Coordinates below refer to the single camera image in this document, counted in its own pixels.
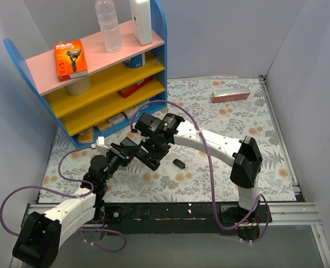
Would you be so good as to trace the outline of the teal soap pack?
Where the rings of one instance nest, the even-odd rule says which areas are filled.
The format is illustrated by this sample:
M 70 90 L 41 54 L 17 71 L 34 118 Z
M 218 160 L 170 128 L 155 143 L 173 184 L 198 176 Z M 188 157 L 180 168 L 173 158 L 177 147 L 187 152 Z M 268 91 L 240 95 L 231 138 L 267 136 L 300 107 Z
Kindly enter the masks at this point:
M 137 105 L 137 108 L 141 108 L 141 109 L 143 109 L 144 107 L 146 107 L 146 105 L 147 105 L 149 102 L 150 102 L 149 99 L 144 100 L 144 101 L 142 101 L 141 103 L 139 103 L 139 104 Z

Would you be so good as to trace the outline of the white plastic bottle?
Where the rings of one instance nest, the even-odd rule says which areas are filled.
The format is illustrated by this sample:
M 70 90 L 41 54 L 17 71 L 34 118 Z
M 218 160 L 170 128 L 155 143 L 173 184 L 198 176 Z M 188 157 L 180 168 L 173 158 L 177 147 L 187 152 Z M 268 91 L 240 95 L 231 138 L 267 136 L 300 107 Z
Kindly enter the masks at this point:
M 130 0 L 130 8 L 135 38 L 143 46 L 152 43 L 150 1 Z

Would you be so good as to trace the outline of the white orange soap pack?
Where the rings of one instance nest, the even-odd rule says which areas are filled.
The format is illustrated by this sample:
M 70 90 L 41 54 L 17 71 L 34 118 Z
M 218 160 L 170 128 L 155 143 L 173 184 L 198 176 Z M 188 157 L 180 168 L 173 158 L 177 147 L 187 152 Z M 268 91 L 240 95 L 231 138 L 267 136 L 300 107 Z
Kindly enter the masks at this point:
M 122 113 L 128 120 L 131 120 L 132 117 L 136 114 L 137 110 L 138 110 L 138 106 L 133 106 L 131 108 L 125 109 Z

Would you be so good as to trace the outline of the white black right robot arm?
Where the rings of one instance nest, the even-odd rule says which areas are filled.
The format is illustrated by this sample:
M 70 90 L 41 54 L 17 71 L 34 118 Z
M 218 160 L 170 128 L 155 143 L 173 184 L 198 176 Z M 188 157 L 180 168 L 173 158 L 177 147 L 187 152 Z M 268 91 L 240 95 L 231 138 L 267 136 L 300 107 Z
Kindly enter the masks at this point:
M 143 113 L 133 129 L 144 138 L 141 146 L 155 163 L 164 158 L 171 144 L 205 152 L 224 162 L 232 168 L 229 178 L 238 187 L 240 218 L 251 222 L 259 215 L 255 203 L 259 196 L 257 177 L 261 171 L 262 155 L 253 137 L 229 138 L 200 130 L 193 123 L 172 113 L 162 119 Z

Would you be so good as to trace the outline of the yellow pack on shelf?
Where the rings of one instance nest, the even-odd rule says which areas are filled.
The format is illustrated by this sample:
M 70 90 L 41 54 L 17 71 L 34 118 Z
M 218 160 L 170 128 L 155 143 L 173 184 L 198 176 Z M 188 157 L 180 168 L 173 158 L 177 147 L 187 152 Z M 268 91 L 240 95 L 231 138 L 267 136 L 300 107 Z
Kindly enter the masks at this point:
M 111 128 L 113 126 L 113 123 L 110 122 L 109 120 L 105 120 L 99 124 L 97 124 L 97 128 L 100 130 L 100 131 L 105 131 L 109 128 Z

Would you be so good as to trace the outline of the red silver long box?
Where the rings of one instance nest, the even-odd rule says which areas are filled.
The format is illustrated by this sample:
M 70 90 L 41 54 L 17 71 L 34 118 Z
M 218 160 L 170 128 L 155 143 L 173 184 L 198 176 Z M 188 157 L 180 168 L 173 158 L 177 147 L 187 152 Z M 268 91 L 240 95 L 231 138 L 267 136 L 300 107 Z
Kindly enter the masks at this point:
M 211 101 L 213 103 L 222 103 L 243 100 L 247 99 L 250 93 L 249 88 L 215 90 L 212 92 Z

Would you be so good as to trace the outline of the aluminium table edge rail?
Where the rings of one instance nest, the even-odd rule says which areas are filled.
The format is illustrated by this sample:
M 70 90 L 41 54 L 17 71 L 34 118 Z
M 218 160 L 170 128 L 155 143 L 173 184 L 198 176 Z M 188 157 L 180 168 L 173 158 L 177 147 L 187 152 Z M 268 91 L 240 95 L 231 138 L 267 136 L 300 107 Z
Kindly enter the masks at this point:
M 285 141 L 284 141 L 284 138 L 283 138 L 283 134 L 281 132 L 279 121 L 278 121 L 278 118 L 275 114 L 274 106 L 273 106 L 272 101 L 271 101 L 270 96 L 269 96 L 269 90 L 268 90 L 267 85 L 266 85 L 266 76 L 259 75 L 258 80 L 260 82 L 261 89 L 262 89 L 264 97 L 266 99 L 266 103 L 267 103 L 267 106 L 268 106 L 268 109 L 269 109 L 269 113 L 270 113 L 270 117 L 271 117 L 274 129 L 275 129 L 275 131 L 277 133 L 277 136 L 278 136 L 278 139 L 279 139 L 280 148 L 282 149 L 283 154 L 284 154 L 285 163 L 288 167 L 289 176 L 291 178 L 291 185 L 293 186 L 296 201 L 297 202 L 306 202 L 306 199 L 302 195 L 302 191 L 301 191 L 297 176 L 295 174 L 293 164 L 291 162 L 288 150 L 286 148 L 286 144 L 285 144 Z

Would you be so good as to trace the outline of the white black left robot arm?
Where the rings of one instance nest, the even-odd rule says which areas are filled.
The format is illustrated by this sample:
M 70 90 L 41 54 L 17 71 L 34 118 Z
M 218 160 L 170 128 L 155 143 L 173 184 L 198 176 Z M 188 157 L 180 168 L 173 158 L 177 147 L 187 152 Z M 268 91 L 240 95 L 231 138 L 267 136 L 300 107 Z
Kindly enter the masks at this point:
M 107 182 L 119 167 L 131 162 L 137 150 L 136 145 L 113 143 L 105 155 L 94 156 L 72 198 L 27 217 L 12 250 L 13 257 L 32 267 L 50 267 L 60 246 L 84 224 L 107 224 L 118 216 L 118 209 L 109 210 L 104 206 Z

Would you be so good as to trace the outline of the red flat box on shelf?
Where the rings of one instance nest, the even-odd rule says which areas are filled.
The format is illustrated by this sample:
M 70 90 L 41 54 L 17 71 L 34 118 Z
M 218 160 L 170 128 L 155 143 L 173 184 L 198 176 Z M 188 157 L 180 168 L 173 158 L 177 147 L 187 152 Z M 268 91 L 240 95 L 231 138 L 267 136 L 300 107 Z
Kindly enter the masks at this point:
M 149 83 L 150 81 L 153 80 L 153 76 L 149 76 L 145 79 L 142 79 L 135 84 L 129 85 L 123 89 L 120 89 L 117 91 L 117 93 L 122 97 L 122 98 L 128 98 L 130 95 L 138 91 L 141 87 Z

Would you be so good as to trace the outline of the black TV remote control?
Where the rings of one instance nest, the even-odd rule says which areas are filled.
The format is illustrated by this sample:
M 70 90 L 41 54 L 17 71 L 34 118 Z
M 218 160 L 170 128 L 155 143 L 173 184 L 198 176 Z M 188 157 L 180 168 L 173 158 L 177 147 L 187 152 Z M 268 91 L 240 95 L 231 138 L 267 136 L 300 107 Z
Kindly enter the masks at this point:
M 140 145 L 133 142 L 128 137 L 124 138 L 121 143 L 121 146 L 125 146 L 128 149 L 130 149 L 134 157 L 136 157 L 138 160 L 140 160 L 143 164 L 145 164 L 148 168 L 150 168 L 152 171 L 157 170 L 157 168 L 160 166 L 160 162 L 153 159 L 148 152 L 146 152 L 144 149 L 141 148 Z

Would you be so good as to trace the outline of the black remote battery cover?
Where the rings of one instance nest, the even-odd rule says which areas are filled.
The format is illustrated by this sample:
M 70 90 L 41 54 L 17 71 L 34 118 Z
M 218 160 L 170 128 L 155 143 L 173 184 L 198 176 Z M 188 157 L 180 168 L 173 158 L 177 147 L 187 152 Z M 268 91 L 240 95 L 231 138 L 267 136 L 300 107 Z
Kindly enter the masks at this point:
M 177 167 L 181 168 L 181 169 L 185 169 L 186 165 L 184 162 L 182 162 L 181 160 L 179 159 L 175 159 L 173 161 L 173 164 L 176 165 Z

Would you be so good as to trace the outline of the blue white cylindrical can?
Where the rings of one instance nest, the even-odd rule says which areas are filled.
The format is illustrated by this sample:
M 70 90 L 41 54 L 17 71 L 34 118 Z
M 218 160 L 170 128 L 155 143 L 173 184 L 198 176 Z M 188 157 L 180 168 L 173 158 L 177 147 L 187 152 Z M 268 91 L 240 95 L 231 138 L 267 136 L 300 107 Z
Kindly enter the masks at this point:
M 140 68 L 140 67 L 144 66 L 145 63 L 146 63 L 146 54 L 145 53 L 136 55 L 134 57 L 131 57 L 131 58 L 123 61 L 123 64 L 126 67 L 132 68 L 132 69 Z

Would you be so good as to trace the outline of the clear plastic water bottle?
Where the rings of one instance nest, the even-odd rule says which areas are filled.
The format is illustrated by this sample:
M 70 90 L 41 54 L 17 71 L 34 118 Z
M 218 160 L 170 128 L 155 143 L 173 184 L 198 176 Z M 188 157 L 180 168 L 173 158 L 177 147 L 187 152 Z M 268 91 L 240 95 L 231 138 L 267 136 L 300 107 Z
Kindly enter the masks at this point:
M 120 51 L 122 49 L 122 39 L 113 1 L 97 0 L 95 2 L 95 12 L 106 50 L 108 52 Z

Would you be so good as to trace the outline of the beige cylindrical container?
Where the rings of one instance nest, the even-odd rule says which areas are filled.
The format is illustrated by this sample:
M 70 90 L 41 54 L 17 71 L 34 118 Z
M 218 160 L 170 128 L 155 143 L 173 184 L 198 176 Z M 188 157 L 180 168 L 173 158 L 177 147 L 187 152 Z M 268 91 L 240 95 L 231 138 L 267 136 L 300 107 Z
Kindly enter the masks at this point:
M 76 82 L 65 86 L 65 91 L 72 96 L 82 95 L 91 87 L 91 79 L 89 76 L 77 80 Z

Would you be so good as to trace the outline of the blue shelf unit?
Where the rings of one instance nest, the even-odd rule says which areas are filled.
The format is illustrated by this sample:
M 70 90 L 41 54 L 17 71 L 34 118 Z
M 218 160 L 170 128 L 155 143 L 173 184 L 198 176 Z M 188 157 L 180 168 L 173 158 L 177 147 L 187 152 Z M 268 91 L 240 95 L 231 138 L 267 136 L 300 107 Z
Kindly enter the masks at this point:
M 82 39 L 91 87 L 79 96 L 65 91 L 65 86 L 79 78 L 59 81 L 53 50 L 25 59 L 10 39 L 4 39 L 4 46 L 24 81 L 75 147 L 82 147 L 78 141 L 78 134 L 82 131 L 96 127 L 142 101 L 150 100 L 145 109 L 147 113 L 164 108 L 164 100 L 168 96 L 167 24 L 159 1 L 151 1 L 150 10 L 152 43 L 148 45 L 143 46 L 137 41 L 132 21 L 119 26 L 123 47 L 118 52 L 105 50 L 100 33 Z M 126 59 L 142 53 L 146 54 L 144 66 L 132 69 L 123 64 Z M 128 98 L 117 93 L 149 76 L 153 76 L 153 80 Z

